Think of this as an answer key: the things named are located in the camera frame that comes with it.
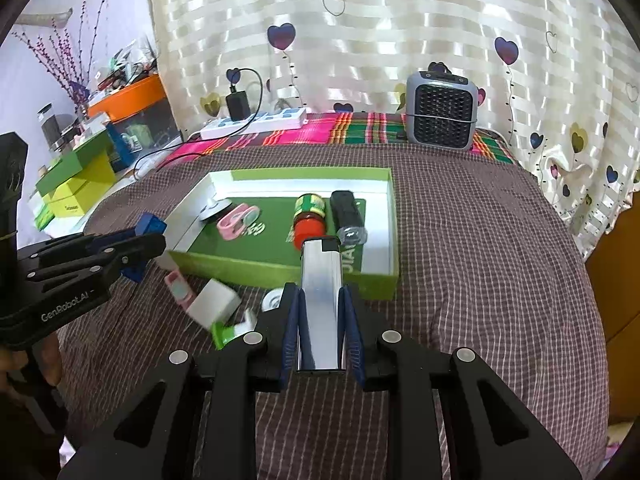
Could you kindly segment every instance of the wooden furniture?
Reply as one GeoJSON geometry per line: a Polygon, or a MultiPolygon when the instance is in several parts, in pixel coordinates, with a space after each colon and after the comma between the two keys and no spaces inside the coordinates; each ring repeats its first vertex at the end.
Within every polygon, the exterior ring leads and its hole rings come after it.
{"type": "Polygon", "coordinates": [[[610,420],[640,415],[640,194],[587,260],[609,361],[610,420]]]}

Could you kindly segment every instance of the gray portable heater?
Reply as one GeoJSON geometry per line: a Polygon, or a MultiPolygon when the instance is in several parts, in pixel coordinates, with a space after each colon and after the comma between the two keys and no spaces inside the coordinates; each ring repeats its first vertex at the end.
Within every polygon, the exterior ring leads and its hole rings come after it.
{"type": "Polygon", "coordinates": [[[478,88],[466,77],[416,72],[406,82],[406,134],[411,142],[468,150],[478,115],[478,88]]]}

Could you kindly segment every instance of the power strip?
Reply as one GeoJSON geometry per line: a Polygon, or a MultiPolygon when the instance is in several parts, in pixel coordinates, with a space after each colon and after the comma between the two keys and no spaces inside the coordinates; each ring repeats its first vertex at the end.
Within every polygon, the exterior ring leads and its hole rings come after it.
{"type": "MultiPolygon", "coordinates": [[[[226,137],[251,120],[233,121],[231,118],[221,118],[210,122],[200,130],[202,139],[219,139],[226,137]]],[[[306,108],[287,108],[278,113],[260,112],[255,120],[236,135],[258,134],[275,130],[297,130],[306,122],[306,108]]]]}

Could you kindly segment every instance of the yellow green label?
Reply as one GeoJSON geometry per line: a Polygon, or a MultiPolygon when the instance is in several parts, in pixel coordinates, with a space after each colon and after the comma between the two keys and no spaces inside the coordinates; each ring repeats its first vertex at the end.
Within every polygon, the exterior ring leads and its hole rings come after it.
{"type": "Polygon", "coordinates": [[[321,196],[313,193],[304,194],[296,200],[293,218],[298,216],[300,213],[306,212],[316,213],[324,218],[326,216],[324,207],[324,198],[321,196]]]}

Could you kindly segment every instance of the colorful striped cloth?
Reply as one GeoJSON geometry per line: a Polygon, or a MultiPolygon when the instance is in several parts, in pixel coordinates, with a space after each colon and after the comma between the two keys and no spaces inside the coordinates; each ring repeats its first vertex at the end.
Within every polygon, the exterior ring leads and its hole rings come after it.
{"type": "MultiPolygon", "coordinates": [[[[324,113],[308,114],[308,122],[299,130],[277,130],[260,134],[247,134],[223,139],[199,140],[180,146],[169,155],[164,164],[176,158],[190,159],[188,155],[209,155],[215,150],[234,150],[246,146],[272,146],[276,144],[391,144],[407,142],[404,115],[379,113],[324,113]]],[[[489,133],[476,130],[471,153],[513,164],[504,142],[489,133]]]]}

